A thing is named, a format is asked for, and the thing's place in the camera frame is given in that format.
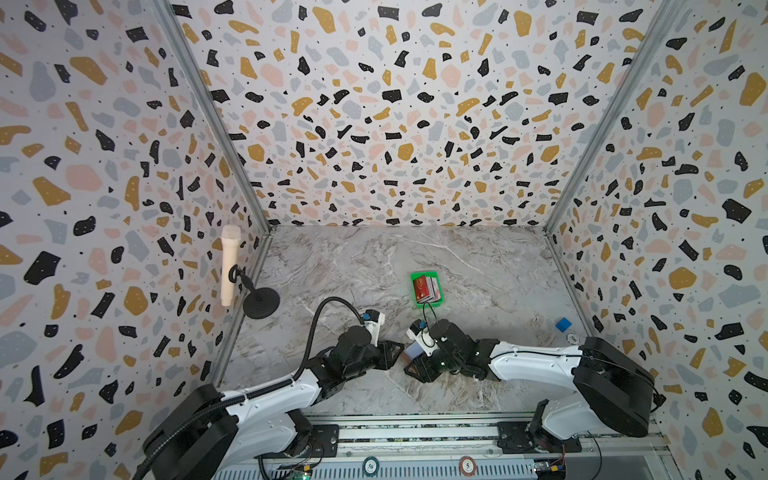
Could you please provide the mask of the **red VIP card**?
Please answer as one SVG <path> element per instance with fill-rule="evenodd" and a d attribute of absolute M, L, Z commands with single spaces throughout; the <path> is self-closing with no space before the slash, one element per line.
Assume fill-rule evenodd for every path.
<path fill-rule="evenodd" d="M 415 300 L 418 304 L 428 302 L 430 298 L 430 282 L 428 277 L 422 275 L 413 279 L 413 288 Z"/>

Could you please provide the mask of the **green plastic card tray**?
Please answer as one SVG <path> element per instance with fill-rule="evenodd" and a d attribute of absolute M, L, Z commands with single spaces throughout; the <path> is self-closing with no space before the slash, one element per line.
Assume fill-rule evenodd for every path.
<path fill-rule="evenodd" d="M 412 293 L 417 306 L 438 307 L 444 303 L 438 273 L 435 271 L 413 272 L 410 274 Z"/>

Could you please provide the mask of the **brown leather card holder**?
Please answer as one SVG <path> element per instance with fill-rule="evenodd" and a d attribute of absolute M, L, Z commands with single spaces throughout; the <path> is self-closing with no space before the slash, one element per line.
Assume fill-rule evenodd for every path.
<path fill-rule="evenodd" d="M 413 360 L 424 353 L 424 349 L 418 342 L 412 342 L 405 347 L 402 353 L 402 358 L 405 364 L 410 364 Z"/>

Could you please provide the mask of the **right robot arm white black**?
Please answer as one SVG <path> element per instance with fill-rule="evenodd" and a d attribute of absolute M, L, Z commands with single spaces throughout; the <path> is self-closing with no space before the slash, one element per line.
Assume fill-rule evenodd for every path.
<path fill-rule="evenodd" d="M 404 372 L 421 383 L 450 373 L 569 390 L 560 400 L 539 401 L 526 424 L 500 424 L 497 445 L 505 453 L 578 453 L 579 435 L 599 427 L 632 438 L 649 431 L 656 407 L 652 375 L 602 338 L 589 336 L 581 345 L 558 348 L 519 346 L 474 340 L 447 319 L 416 321 L 407 335 L 415 351 Z"/>

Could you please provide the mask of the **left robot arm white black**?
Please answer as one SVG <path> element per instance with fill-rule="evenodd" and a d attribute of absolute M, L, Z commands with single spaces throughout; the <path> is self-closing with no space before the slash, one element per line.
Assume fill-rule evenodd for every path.
<path fill-rule="evenodd" d="M 387 371 L 405 347 L 353 326 L 335 345 L 303 359 L 292 375 L 240 391 L 194 390 L 149 434 L 135 478 L 210 479 L 245 460 L 296 456 L 313 426 L 303 411 L 370 370 Z"/>

